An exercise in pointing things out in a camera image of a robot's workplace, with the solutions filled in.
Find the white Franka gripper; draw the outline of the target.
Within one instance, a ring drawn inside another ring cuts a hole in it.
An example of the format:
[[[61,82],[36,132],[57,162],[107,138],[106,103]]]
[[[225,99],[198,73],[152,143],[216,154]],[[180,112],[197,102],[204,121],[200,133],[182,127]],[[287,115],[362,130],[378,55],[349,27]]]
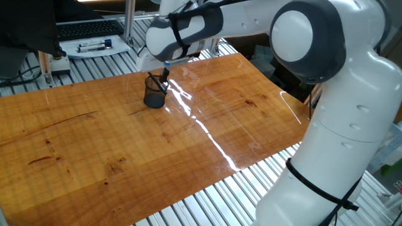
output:
[[[163,83],[167,82],[167,78],[172,67],[186,64],[189,60],[190,57],[186,56],[177,60],[161,62],[148,51],[147,47],[143,46],[139,49],[135,62],[138,70],[141,72],[150,72],[153,70],[163,69],[159,77],[159,82]]]

